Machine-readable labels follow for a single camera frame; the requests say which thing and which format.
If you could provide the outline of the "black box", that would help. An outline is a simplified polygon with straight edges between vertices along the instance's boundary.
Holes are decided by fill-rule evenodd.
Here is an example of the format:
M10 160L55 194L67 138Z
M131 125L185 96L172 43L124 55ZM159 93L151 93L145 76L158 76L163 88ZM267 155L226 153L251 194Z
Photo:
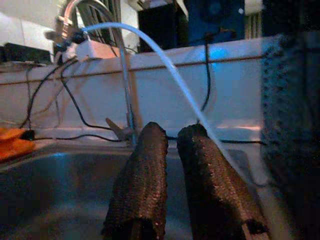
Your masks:
M137 12L139 29L163 50L188 44L188 19L176 0Z

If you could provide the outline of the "stainless steel sink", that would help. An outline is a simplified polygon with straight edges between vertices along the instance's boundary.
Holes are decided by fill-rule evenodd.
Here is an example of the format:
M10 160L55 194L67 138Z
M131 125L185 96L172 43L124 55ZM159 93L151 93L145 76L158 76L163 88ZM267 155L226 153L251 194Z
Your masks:
M0 164L0 240L111 240L103 223L131 153L62 143Z

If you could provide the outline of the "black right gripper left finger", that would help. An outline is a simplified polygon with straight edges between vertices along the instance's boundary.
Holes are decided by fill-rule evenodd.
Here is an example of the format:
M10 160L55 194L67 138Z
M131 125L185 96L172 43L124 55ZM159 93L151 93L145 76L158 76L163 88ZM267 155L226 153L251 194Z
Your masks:
M167 153L166 131L149 122L114 181L103 240L164 240Z

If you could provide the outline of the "chrome sink faucet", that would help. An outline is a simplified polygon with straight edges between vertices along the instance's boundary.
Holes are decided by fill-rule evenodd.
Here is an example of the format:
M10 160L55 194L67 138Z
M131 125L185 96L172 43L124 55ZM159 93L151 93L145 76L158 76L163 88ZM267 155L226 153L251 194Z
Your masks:
M82 30L71 30L73 22L71 17L79 4L86 4L95 10L97 10L107 21L98 23L96 25L90 25ZM138 134L136 129L135 113L133 109L133 96L132 96L132 82L129 73L129 59L125 50L125 44L122 37L122 31L119 26L115 26L116 17L109 11L109 9L99 0L70 0L65 3L61 14L56 17L56 30L47 31L44 36L48 40L54 41L59 47L67 49L71 44L72 39L76 35L86 35L89 32L101 30L104 28L111 29L115 43L120 50L120 63L122 69L122 81L126 102L126 117L128 127L126 129L120 129L111 121L106 119L107 124L111 130L123 141L130 141L132 146L135 146L138 142Z

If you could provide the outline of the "dark blue textured object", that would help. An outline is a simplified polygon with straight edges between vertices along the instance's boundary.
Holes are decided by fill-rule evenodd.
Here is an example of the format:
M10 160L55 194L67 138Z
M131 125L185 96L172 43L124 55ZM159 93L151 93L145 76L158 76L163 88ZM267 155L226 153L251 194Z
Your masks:
M263 161L294 240L320 240L320 31L276 35L261 66Z

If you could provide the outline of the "small black adapter brick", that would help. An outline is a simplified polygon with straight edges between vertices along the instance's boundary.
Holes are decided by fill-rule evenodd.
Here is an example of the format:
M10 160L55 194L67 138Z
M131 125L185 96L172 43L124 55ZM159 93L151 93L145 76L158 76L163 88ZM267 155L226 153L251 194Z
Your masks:
M35 131L34 130L26 130L21 136L21 140L33 141L35 139Z

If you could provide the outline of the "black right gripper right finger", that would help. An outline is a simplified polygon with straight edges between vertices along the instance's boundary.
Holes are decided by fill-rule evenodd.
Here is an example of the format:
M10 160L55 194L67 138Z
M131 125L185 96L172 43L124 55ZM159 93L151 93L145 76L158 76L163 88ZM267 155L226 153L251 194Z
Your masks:
M176 143L193 240L271 240L249 188L205 128L201 124L182 128Z

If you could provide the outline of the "black power strip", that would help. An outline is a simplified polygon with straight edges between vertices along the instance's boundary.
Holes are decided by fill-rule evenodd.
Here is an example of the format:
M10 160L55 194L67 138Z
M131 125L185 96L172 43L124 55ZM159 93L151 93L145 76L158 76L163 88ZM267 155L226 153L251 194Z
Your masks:
M27 61L49 64L51 62L51 55L48 50L9 42L0 45L0 63Z

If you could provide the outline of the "orange plate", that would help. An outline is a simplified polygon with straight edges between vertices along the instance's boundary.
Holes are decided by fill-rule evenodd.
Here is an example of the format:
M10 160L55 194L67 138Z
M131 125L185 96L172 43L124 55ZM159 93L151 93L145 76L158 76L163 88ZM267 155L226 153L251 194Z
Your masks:
M19 138L0 141L0 163L31 153L36 147L33 141Z

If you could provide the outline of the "orange bowl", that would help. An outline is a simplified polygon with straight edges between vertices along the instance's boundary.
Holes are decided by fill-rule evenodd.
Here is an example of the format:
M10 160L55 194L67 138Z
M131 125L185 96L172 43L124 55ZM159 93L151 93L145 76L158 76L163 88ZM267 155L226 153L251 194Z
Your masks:
M0 141L19 138L25 130L23 128L2 128L0 127Z

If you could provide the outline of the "blue box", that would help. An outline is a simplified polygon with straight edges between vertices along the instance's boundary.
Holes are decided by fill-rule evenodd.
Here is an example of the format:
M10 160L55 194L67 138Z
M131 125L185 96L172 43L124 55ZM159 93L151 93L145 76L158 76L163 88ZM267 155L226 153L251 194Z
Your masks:
M183 0L188 11L188 40L213 34L212 43L245 38L245 0Z

